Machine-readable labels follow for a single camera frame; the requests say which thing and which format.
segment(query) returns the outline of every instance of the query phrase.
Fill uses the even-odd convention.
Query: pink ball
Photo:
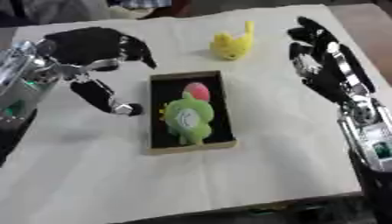
[[[195,99],[205,102],[210,101],[210,91],[208,91],[208,88],[200,82],[189,83],[186,85],[184,91],[190,93]]]

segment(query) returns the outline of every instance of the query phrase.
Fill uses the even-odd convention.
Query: yellow stuffed duck
[[[255,24],[253,21],[245,22],[245,34],[233,38],[227,32],[215,34],[210,49],[226,60],[237,60],[245,55],[253,45]]]

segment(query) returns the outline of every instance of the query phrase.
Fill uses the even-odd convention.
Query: white tabletop
[[[350,46],[380,89],[378,97],[392,106],[388,84],[324,6],[18,29],[14,41],[92,25],[144,39],[157,70],[130,62],[93,75],[145,106],[151,74],[221,70],[239,143],[232,149],[145,155],[148,115],[104,114],[62,82],[39,105],[38,119],[0,170],[0,220],[97,224],[359,191],[336,107],[302,86],[288,60],[286,30],[300,15],[316,19]],[[233,62],[212,57],[213,35],[241,34],[246,20],[255,21],[252,52]]]

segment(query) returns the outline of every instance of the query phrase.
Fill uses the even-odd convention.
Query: box
[[[179,100],[187,84],[201,82],[210,91],[210,104],[214,119],[209,123],[213,133],[204,139],[203,145],[181,145],[179,137],[168,133],[163,114],[159,110],[166,103]],[[226,106],[220,71],[170,73],[150,77],[150,154],[164,154],[184,151],[221,149],[235,146],[231,123]]]

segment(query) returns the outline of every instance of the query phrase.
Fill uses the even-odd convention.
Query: green stuffed frog
[[[180,144],[203,144],[211,135],[208,125],[214,119],[214,110],[207,101],[197,100],[188,92],[182,99],[172,101],[164,110],[169,133],[179,135]]]

